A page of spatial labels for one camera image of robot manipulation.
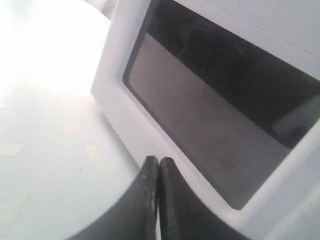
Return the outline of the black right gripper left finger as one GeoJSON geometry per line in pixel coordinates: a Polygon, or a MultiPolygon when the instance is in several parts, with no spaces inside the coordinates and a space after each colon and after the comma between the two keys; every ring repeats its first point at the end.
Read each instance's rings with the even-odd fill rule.
{"type": "Polygon", "coordinates": [[[155,240],[159,161],[147,156],[119,200],[71,240],[155,240]]]}

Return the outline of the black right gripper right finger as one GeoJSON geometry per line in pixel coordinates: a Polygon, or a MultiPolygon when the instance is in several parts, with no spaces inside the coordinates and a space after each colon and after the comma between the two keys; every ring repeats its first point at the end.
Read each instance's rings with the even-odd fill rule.
{"type": "Polygon", "coordinates": [[[163,240],[246,240],[191,190],[174,160],[160,161],[158,200],[163,240]]]}

